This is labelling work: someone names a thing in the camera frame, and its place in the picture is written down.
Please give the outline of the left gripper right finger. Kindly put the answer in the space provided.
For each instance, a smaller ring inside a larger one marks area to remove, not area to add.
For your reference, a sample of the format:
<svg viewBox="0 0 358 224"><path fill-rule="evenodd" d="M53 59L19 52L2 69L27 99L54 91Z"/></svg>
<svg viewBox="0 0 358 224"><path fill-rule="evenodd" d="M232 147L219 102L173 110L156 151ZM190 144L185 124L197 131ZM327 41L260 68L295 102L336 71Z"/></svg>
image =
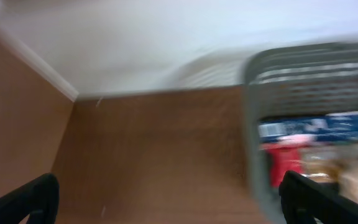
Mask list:
<svg viewBox="0 0 358 224"><path fill-rule="evenodd" d="M358 224L358 204L289 170L279 186L287 224Z"/></svg>

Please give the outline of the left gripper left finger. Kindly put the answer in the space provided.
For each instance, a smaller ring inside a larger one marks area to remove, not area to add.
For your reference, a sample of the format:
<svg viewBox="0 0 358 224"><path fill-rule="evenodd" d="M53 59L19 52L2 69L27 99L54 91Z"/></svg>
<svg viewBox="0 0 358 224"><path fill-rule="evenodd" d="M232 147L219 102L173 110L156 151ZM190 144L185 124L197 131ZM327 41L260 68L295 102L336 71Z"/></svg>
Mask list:
<svg viewBox="0 0 358 224"><path fill-rule="evenodd" d="M0 224L54 224L58 213L60 186L52 173L46 173L0 197Z"/></svg>

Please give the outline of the orange spaghetti packet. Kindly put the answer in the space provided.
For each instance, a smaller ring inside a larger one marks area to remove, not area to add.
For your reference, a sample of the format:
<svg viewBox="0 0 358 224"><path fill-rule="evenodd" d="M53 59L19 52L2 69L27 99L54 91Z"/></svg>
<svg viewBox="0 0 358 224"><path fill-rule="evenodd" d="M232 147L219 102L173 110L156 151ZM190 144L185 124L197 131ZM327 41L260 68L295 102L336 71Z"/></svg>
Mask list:
<svg viewBox="0 0 358 224"><path fill-rule="evenodd" d="M331 147L263 143L269 161L270 185L277 188L288 171L297 172L315 182L335 183L340 173L339 156Z"/></svg>

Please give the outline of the beige snack bag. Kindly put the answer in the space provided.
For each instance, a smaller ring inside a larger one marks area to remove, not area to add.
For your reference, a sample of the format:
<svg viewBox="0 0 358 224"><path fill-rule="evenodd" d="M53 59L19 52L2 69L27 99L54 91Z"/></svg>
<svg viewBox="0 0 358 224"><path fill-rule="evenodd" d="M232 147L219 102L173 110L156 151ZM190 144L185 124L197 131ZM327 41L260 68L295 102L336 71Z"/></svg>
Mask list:
<svg viewBox="0 0 358 224"><path fill-rule="evenodd" d="M309 147L300 154L305 177L335 186L340 195L358 203L358 144Z"/></svg>

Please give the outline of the blue pasta box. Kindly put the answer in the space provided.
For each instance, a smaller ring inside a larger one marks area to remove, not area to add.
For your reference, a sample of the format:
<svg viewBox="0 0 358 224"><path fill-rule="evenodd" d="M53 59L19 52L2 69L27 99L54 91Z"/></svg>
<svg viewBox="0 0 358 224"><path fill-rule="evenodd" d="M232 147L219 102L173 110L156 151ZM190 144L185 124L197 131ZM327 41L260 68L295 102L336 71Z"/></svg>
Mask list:
<svg viewBox="0 0 358 224"><path fill-rule="evenodd" d="M296 134L312 135L318 142L358 141L358 111L276 119L259 124L262 142L277 142L281 137Z"/></svg>

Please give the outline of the grey plastic shopping basket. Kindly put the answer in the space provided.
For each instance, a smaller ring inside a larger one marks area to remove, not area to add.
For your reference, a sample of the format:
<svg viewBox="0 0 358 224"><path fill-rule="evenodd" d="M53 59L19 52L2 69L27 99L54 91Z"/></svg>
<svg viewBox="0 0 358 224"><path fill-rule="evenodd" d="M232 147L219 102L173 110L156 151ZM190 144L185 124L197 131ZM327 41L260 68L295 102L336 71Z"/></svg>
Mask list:
<svg viewBox="0 0 358 224"><path fill-rule="evenodd" d="M259 147L264 118L358 111L358 42L282 47L259 52L244 66L243 135L252 195L272 223L284 223L269 159Z"/></svg>

